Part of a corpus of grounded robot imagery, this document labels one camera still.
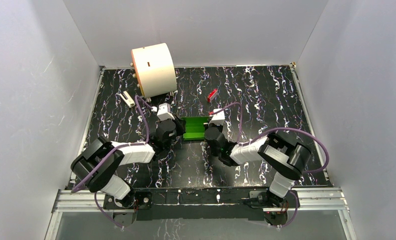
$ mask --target white wall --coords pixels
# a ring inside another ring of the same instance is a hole
[[[99,65],[167,43],[176,66],[297,61],[327,0],[64,0]]]
[[[0,240],[44,238],[98,71],[61,0],[0,1]]]
[[[298,63],[360,239],[396,239],[396,0],[330,0]]]

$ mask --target black marble tabletop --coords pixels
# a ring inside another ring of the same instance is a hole
[[[129,108],[117,95],[127,91],[132,97],[140,94],[132,69],[105,70],[86,137],[87,144],[103,135],[111,141],[135,142],[146,136],[145,126],[135,108]],[[242,142],[274,127],[291,127],[310,131],[297,88],[288,65],[189,67],[176,68],[175,96],[153,97],[150,104],[169,103],[172,112],[181,117],[208,116],[213,109],[232,102],[243,106]],[[211,102],[206,97],[218,89]],[[143,108],[152,130],[158,120],[155,113]],[[225,111],[224,133],[235,141],[239,133],[239,109]],[[309,170],[321,166],[314,143],[306,137],[289,133],[310,146],[313,157]],[[178,139],[167,157],[150,164],[121,166],[116,174],[136,188],[210,188],[268,186],[275,170],[266,162],[249,162],[228,167],[208,156],[203,142]],[[305,174],[299,185],[328,185],[324,174]]]

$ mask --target green container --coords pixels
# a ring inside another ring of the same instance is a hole
[[[183,135],[185,141],[204,140],[204,123],[208,122],[207,116],[186,116],[186,133]]]

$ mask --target red object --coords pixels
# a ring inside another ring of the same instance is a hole
[[[215,98],[215,96],[218,94],[218,90],[217,89],[214,89],[209,95],[208,95],[208,97],[207,97],[207,101],[210,103],[214,98]]]

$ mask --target white cylinder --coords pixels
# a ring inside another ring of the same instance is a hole
[[[274,193],[276,196],[284,198],[294,184],[295,180],[291,180],[276,172],[269,189],[270,192]]]
[[[167,44],[132,49],[134,70],[145,98],[177,90],[176,73]]]
[[[130,187],[123,181],[123,179],[113,175],[105,187],[101,189],[101,192],[121,200],[130,192]]]

